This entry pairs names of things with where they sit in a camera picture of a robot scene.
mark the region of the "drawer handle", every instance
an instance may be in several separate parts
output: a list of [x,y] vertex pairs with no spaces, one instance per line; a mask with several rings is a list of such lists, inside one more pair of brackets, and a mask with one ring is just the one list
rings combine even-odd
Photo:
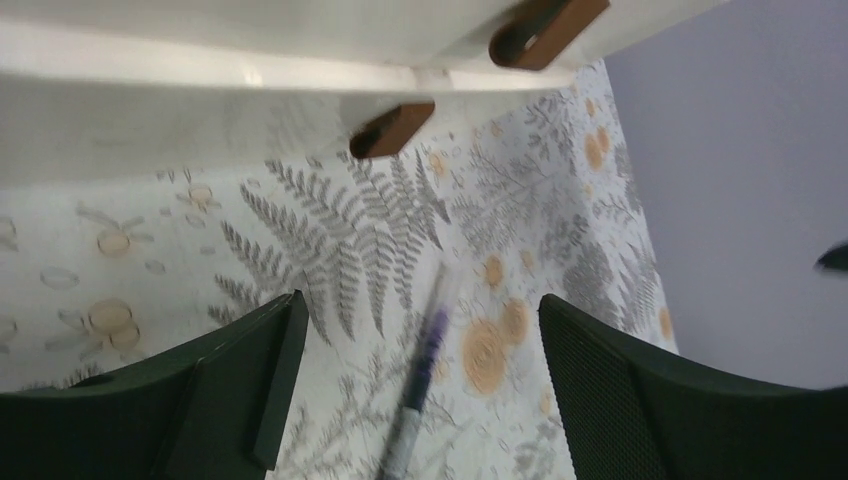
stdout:
[[609,0],[542,0],[495,33],[489,57],[506,68],[545,69],[601,13]]
[[397,155],[435,109],[433,102],[398,105],[366,123],[351,137],[351,155],[359,160]]

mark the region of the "marker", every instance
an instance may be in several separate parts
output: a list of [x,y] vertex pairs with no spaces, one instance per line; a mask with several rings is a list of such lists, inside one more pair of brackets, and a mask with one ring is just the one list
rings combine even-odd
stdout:
[[427,334],[414,360],[412,378],[404,394],[395,434],[389,438],[388,452],[379,477],[381,480],[402,480],[406,476],[406,467],[421,426],[427,390],[433,378],[433,366],[439,357],[442,338],[448,328],[448,315],[458,296],[458,287],[456,276],[450,275],[447,266],[441,263],[430,302]]

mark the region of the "pen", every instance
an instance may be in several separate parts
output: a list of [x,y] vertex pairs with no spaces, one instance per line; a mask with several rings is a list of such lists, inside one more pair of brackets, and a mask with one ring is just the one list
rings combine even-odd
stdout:
[[412,377],[404,394],[403,404],[397,419],[394,435],[389,437],[388,451],[383,463],[381,480],[401,480],[406,475],[409,459],[418,429],[421,426],[421,413],[427,399],[427,390],[433,377],[433,366],[439,356],[442,338],[448,327],[448,315],[458,295],[456,276],[451,275],[444,263],[439,265],[435,288],[429,306],[427,319],[429,324],[419,347],[412,369]]

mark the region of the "table surface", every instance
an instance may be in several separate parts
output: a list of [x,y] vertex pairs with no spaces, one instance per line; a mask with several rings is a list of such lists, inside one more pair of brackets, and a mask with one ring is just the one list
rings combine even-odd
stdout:
[[312,327],[269,478],[371,479],[439,258],[464,287],[410,478],[573,478],[541,296],[675,350],[603,63],[394,160],[0,191],[0,391],[118,368],[299,288]]

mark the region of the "gray floor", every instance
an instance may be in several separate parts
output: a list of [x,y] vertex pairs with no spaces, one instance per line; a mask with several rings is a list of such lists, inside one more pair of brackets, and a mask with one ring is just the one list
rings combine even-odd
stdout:
[[848,2],[734,0],[610,57],[685,356],[848,383]]

